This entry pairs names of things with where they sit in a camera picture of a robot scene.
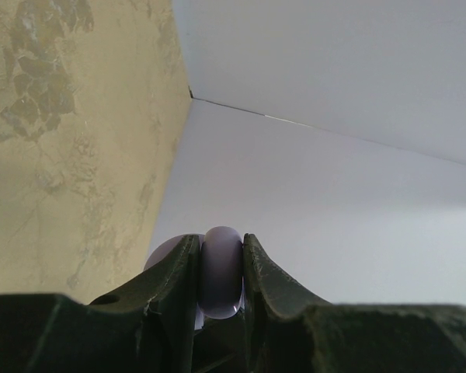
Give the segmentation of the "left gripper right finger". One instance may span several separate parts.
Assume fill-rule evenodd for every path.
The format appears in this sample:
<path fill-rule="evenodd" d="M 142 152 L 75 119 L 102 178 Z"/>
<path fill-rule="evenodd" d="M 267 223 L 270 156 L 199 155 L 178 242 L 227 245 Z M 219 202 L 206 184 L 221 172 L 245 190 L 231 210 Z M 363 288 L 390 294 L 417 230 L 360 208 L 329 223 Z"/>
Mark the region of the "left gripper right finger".
<path fill-rule="evenodd" d="M 208 319 L 196 372 L 466 372 L 466 307 L 336 305 L 244 238 L 245 307 Z"/>

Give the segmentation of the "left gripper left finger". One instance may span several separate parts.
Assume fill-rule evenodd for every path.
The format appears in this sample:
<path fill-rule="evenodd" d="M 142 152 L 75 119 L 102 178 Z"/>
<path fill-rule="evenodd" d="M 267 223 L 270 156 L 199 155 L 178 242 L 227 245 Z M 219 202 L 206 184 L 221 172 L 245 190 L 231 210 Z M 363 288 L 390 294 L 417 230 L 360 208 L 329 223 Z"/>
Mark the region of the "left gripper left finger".
<path fill-rule="evenodd" d="M 62 294 L 0 295 L 0 372 L 189 372 L 200 240 L 83 305 Z"/>

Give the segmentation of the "purple earbud charging case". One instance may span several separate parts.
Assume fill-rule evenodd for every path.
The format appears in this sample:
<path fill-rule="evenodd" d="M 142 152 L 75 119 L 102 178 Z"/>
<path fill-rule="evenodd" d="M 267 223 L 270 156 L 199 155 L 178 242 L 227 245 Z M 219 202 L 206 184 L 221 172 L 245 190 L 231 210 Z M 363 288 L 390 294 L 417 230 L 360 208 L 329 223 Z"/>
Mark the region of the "purple earbud charging case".
<path fill-rule="evenodd" d="M 205 319 L 229 319 L 244 306 L 243 242 L 233 228 L 217 226 L 200 241 L 195 330 Z"/>

